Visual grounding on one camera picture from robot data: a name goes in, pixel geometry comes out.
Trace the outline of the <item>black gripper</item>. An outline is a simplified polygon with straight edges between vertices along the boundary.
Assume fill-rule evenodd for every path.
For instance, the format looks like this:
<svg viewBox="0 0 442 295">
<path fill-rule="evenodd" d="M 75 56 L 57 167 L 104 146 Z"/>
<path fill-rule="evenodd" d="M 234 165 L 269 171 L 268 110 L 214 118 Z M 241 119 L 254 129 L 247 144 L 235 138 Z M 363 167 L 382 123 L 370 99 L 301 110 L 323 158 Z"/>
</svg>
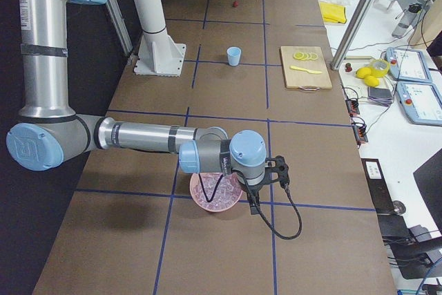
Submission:
<svg viewBox="0 0 442 295">
<path fill-rule="evenodd" d="M 247 200 L 251 215 L 258 215 L 260 209 L 260 190 L 270 184 L 278 183 L 289 195 L 289 166 L 281 155 L 266 158 L 265 163 L 258 167 L 260 173 L 256 178 L 247 174 Z"/>
</svg>

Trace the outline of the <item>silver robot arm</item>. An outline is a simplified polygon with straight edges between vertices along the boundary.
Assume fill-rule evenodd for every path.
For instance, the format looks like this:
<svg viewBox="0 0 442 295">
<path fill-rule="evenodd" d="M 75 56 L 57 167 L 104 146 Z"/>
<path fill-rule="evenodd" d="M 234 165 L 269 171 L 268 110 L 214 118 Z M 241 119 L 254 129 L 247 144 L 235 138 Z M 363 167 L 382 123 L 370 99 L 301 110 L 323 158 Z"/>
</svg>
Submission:
<svg viewBox="0 0 442 295">
<path fill-rule="evenodd" d="M 185 173 L 236 174 L 253 214 L 259 192 L 278 182 L 289 189 L 288 166 L 267 156 L 262 136 L 243 130 L 229 137 L 219 127 L 198 129 L 118 122 L 79 115 L 68 103 L 67 3 L 101 5 L 107 0 L 19 0 L 25 106 L 7 133 L 12 158 L 32 171 L 46 171 L 84 152 L 122 148 L 172 153 Z"/>
</svg>

